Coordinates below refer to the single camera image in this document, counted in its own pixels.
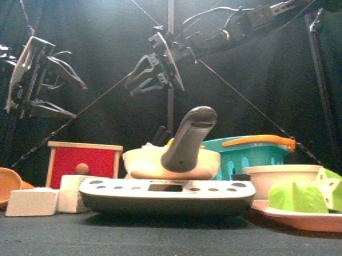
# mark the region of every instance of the white block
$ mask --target white block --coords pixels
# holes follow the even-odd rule
[[[83,204],[79,186],[81,182],[94,176],[63,175],[59,192],[57,211],[65,213],[79,213],[88,211]]]
[[[57,210],[59,190],[33,188],[12,190],[5,216],[48,216]]]

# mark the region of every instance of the white bowl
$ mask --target white bowl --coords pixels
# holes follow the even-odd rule
[[[243,173],[250,175],[255,187],[255,200],[267,200],[269,192],[277,182],[313,181],[321,165],[285,164],[265,165],[243,168]]]
[[[128,175],[136,179],[167,180],[208,180],[216,175],[220,165],[219,153],[199,149],[195,168],[187,172],[172,172],[164,169],[160,162],[167,149],[167,146],[147,146],[127,151],[123,160]]]

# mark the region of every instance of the button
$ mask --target button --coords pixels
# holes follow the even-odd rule
[[[231,186],[244,188],[246,184],[243,184],[240,182],[234,182],[234,183],[231,183]]]
[[[102,180],[92,180],[92,181],[90,182],[90,184],[102,184],[102,183],[103,183]]]

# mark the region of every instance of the black backdrop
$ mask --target black backdrop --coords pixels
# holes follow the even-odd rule
[[[244,0],[175,0],[175,35],[182,22],[214,6],[255,7],[278,1],[252,2],[251,5]],[[168,1],[27,0],[23,3],[35,35],[56,45],[56,52],[72,52],[67,61],[90,89],[83,92],[67,85],[51,93],[51,102],[77,113],[132,71],[143,55],[152,52],[148,38],[154,35],[154,26],[164,25],[167,28]],[[188,33],[214,31],[223,26],[226,18],[227,14],[220,13],[208,16]],[[211,106],[219,120],[207,139],[269,133],[286,137],[286,131],[323,165],[341,172],[341,20],[341,12],[325,12],[318,33],[327,97],[322,97],[307,23],[301,18],[285,29],[202,58],[234,88],[202,63],[182,67],[186,91],[175,90],[174,129],[192,107]],[[20,1],[0,1],[0,44],[12,47],[19,56],[28,38]],[[8,79],[3,71],[1,107]],[[7,132],[5,122],[7,113],[3,111],[3,135]],[[61,120],[41,118],[21,120],[3,165],[11,166],[63,123]],[[126,151],[151,141],[160,125],[167,125],[167,90],[134,98],[130,91],[119,86],[52,140],[123,145]],[[13,167],[24,180],[35,185],[44,185],[48,157],[49,148],[43,146]],[[287,162],[315,163],[301,150],[290,155]]]

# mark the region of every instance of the black table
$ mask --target black table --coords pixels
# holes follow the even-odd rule
[[[256,212],[215,218],[106,216],[94,212],[5,217],[0,255],[342,255],[342,234],[305,232]]]

